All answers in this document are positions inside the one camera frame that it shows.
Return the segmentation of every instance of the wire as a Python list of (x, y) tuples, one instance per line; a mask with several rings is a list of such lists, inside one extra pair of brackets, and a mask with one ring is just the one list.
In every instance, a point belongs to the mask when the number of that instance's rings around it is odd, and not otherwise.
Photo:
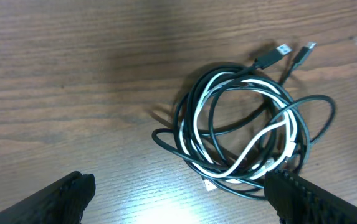
[[(294, 100), (282, 87), (292, 72), (301, 65), (313, 50), (315, 43), (309, 43), (301, 49), (295, 57), (290, 70), (282, 77), (279, 83), (257, 76), (254, 71), (264, 69), (283, 58), (291, 49), (287, 45), (281, 45), (267, 55), (258, 58), (255, 63), (246, 67), (239, 64), (220, 65), (206, 72), (178, 103), (172, 129), (156, 129), (152, 138), (159, 146), (169, 152), (183, 158), (187, 165), (205, 180), (214, 186), (235, 195), (265, 200), (264, 196), (255, 195), (264, 188), (262, 177), (266, 172), (282, 169), (282, 164), (291, 157), (299, 156), (300, 161), (294, 167), (294, 173), (298, 174), (302, 166), (307, 162), (311, 147), (326, 132), (336, 113), (335, 102), (325, 95), (311, 95)], [(214, 128), (214, 110), (220, 96), (226, 91), (247, 90), (260, 93), (264, 102), (248, 117), (224, 126)], [(198, 128), (198, 116), (206, 101), (212, 98), (208, 117), (208, 130)], [(309, 101), (325, 101), (329, 104), (331, 112), (320, 132), (311, 138), (304, 119), (298, 111), (298, 106)], [(248, 143), (239, 156), (229, 156), (226, 150), (219, 144), (216, 136), (238, 130), (257, 118), (262, 112), (267, 111), (271, 115), (270, 121)], [(285, 128), (285, 147), (281, 153), (274, 153), (278, 145), (277, 128)], [(170, 146), (159, 138), (160, 133), (172, 133), (176, 148)], [(204, 141), (212, 143), (218, 157), (211, 156)], [(256, 149), (258, 155), (252, 161), (244, 160), (251, 150)], [(236, 190), (226, 184), (247, 184), (253, 188), (250, 190)]]

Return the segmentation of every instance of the cable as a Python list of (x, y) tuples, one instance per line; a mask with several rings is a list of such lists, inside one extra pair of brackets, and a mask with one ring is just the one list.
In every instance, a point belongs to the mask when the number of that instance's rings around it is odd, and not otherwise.
[[(232, 194), (254, 200), (265, 200), (264, 196), (255, 195), (264, 188), (262, 177), (266, 172), (282, 169), (282, 164), (291, 157), (299, 156), (300, 161), (293, 168), (298, 174), (307, 162), (311, 147), (329, 128), (336, 113), (335, 102), (325, 95), (311, 95), (294, 100), (282, 87), (292, 72), (300, 66), (313, 50), (315, 43), (310, 42), (303, 47), (285, 76), (277, 83), (269, 78), (257, 76), (254, 71), (265, 69), (281, 60), (292, 50), (283, 44), (273, 51), (255, 60), (250, 67), (239, 64), (220, 65), (205, 73), (178, 103), (173, 128), (156, 129), (152, 138), (159, 146), (183, 158), (187, 165), (201, 175), (213, 186)], [(260, 93), (264, 102), (248, 117), (240, 121), (214, 128), (214, 110), (220, 96), (226, 91), (247, 90)], [(212, 98), (208, 118), (208, 130), (198, 128), (198, 116), (206, 101)], [(331, 112), (320, 132), (311, 138), (310, 132), (298, 111), (298, 106), (309, 101), (325, 101), (329, 104)], [(248, 143), (239, 156), (231, 156), (219, 144), (216, 136), (238, 130), (257, 118), (262, 112), (271, 115), (270, 121)], [(284, 147), (282, 152), (273, 152), (278, 145), (277, 128), (285, 128)], [(176, 148), (170, 146), (159, 138), (160, 133), (172, 133)], [(211, 156), (204, 141), (212, 143), (218, 156)], [(258, 155), (252, 161), (244, 160), (251, 150), (257, 150)], [(247, 184), (250, 190), (236, 190), (226, 185)]]

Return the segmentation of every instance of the brown wood grain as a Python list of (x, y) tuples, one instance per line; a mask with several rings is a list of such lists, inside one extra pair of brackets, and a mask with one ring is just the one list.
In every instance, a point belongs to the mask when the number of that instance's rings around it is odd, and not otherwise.
[[(309, 40), (318, 47), (285, 87), (330, 95), (338, 114), (302, 176), (357, 206), (354, 36), (357, 0), (0, 0), (0, 211), (79, 170), (97, 182), (83, 223), (278, 223), (267, 202), (206, 192), (150, 136), (198, 68)], [(266, 73), (278, 78), (284, 65)], [(223, 97), (217, 124), (252, 111), (244, 95)], [(303, 110), (315, 133), (326, 108)]]

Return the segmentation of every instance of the cable bundle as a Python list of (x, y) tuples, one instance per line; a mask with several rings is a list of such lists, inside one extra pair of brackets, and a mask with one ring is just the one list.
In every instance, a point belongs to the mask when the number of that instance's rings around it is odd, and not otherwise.
[[(291, 51), (287, 45), (281, 45), (269, 54), (258, 58), (251, 67), (228, 64), (218, 66), (205, 73), (178, 103), (173, 119), (173, 129), (154, 130), (152, 138), (159, 146), (182, 157), (190, 168), (204, 177), (205, 182), (208, 181), (222, 190), (241, 197), (264, 200), (264, 196), (255, 195), (257, 191), (264, 188), (261, 177), (270, 170), (281, 169), (283, 162), (294, 156), (300, 156), (299, 163), (292, 171), (298, 174), (309, 157), (311, 146), (323, 136), (335, 115), (335, 102), (330, 97), (311, 95), (294, 100), (282, 88), (285, 80), (293, 70), (304, 62), (314, 45), (310, 47), (309, 44), (301, 49), (295, 57), (291, 69), (280, 83), (257, 76), (254, 71), (258, 68), (264, 69), (282, 59), (284, 55)], [(264, 102), (248, 117), (239, 122), (215, 129), (213, 124), (214, 110), (220, 96), (225, 91), (237, 90), (260, 93)], [(209, 111), (209, 129), (200, 130), (198, 129), (198, 116), (206, 101), (211, 97), (214, 98)], [(311, 138), (297, 106), (313, 100), (328, 102), (331, 113), (320, 132), (314, 138)], [(270, 121), (250, 140), (237, 158), (228, 157), (222, 150), (216, 136), (230, 133), (245, 126), (265, 110), (271, 115)], [(180, 113), (183, 113), (182, 121), (179, 121)], [(282, 152), (277, 154), (273, 150), (278, 144), (277, 128), (279, 127), (285, 128), (285, 146)], [(159, 133), (172, 133), (177, 148), (162, 141), (158, 137)], [(210, 149), (206, 148), (203, 141), (211, 142), (219, 157), (210, 156), (208, 153)], [(253, 161), (246, 161), (249, 164), (246, 164), (245, 167), (240, 166), (250, 150), (257, 150), (257, 158)], [(226, 182), (248, 184), (254, 188), (236, 190), (227, 186)]]

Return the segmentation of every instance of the tangled cable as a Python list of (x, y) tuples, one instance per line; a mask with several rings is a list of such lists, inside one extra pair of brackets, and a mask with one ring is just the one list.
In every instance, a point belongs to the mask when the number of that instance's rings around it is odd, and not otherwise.
[[(295, 57), (291, 69), (280, 83), (257, 76), (254, 71), (258, 68), (264, 69), (280, 60), (283, 55), (291, 51), (289, 47), (287, 47), (286, 52), (281, 51), (278, 47), (264, 58), (256, 60), (251, 67), (228, 64), (213, 68), (205, 73), (178, 103), (173, 119), (173, 129), (154, 130), (152, 133), (153, 140), (167, 151), (182, 157), (190, 168), (216, 187), (241, 197), (264, 200), (264, 196), (255, 195), (256, 192), (264, 188), (261, 177), (270, 170), (281, 169), (283, 162), (292, 156), (300, 156), (299, 163), (292, 171), (298, 174), (310, 155), (312, 145), (323, 136), (335, 116), (335, 102), (330, 97), (311, 95), (294, 100), (282, 88), (293, 70), (308, 57), (313, 46), (312, 48), (309, 46), (305, 48)], [(264, 102), (248, 117), (234, 124), (215, 129), (213, 119), (217, 101), (225, 91), (237, 90), (250, 90), (260, 93)], [(214, 98), (209, 110), (209, 129), (200, 130), (198, 129), (198, 116), (206, 101), (211, 97)], [(314, 138), (311, 138), (297, 106), (313, 100), (327, 102), (330, 105), (331, 113), (320, 132)], [(270, 121), (250, 140), (237, 158), (228, 157), (216, 136), (230, 133), (249, 124), (265, 110), (271, 115)], [(182, 121), (179, 121), (180, 113), (183, 113)], [(277, 154), (273, 150), (278, 145), (277, 128), (279, 127), (285, 128), (285, 146), (282, 152)], [(158, 137), (159, 133), (172, 133), (177, 148), (162, 141)], [(211, 142), (219, 157), (210, 156), (208, 153), (210, 149), (205, 146), (203, 141)], [(246, 161), (245, 167), (240, 166), (250, 150), (258, 152), (256, 159)], [(226, 184), (227, 182), (247, 184), (253, 186), (253, 188), (236, 190), (229, 187)]]

